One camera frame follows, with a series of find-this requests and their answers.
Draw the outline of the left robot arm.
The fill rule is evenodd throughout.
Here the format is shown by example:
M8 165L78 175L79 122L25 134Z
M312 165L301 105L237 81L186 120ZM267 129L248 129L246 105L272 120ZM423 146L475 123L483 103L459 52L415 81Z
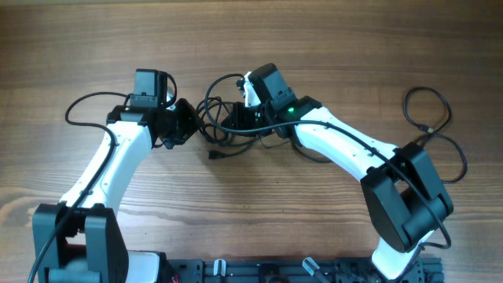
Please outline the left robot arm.
M154 148L184 144L201 126L172 75L137 69L134 90L101 126L105 136L76 184L32 219L30 282L179 282L163 252L130 251L117 222L138 165Z

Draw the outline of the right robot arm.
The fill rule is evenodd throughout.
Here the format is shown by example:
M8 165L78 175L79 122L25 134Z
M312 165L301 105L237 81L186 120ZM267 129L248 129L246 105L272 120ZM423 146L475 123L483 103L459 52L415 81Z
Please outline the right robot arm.
M416 142L398 147L378 141L337 119L320 101L297 97L273 63L239 75L244 100L221 124L239 135L275 131L327 157L362 186L380 242L370 257L384 280L409 273L434 231L446 234L451 200L430 156Z

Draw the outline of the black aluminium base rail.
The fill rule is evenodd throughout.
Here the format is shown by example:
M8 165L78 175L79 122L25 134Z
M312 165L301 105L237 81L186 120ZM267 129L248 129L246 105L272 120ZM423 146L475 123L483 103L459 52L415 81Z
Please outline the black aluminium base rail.
M369 258L339 258L318 261L316 271L308 271L297 261L203 261L171 259L176 275L173 282L267 283L267 282L387 282Z

